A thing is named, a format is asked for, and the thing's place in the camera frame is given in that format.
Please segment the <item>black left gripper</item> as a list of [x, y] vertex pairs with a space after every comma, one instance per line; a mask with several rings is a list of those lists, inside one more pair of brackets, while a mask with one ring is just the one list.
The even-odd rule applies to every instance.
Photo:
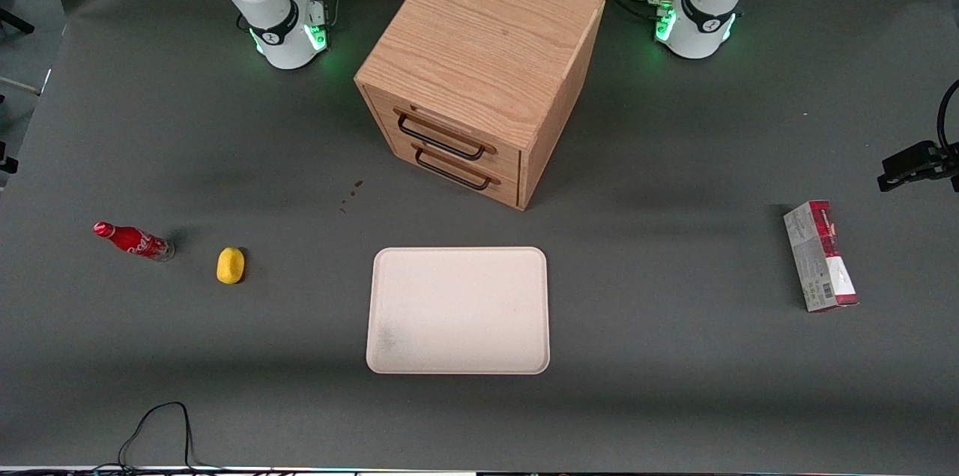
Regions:
[[901, 185], [929, 178], [949, 178], [959, 192], [959, 157], [956, 142], [936, 145], [933, 141], [914, 144], [883, 161], [883, 174], [878, 176], [880, 192], [892, 191]]

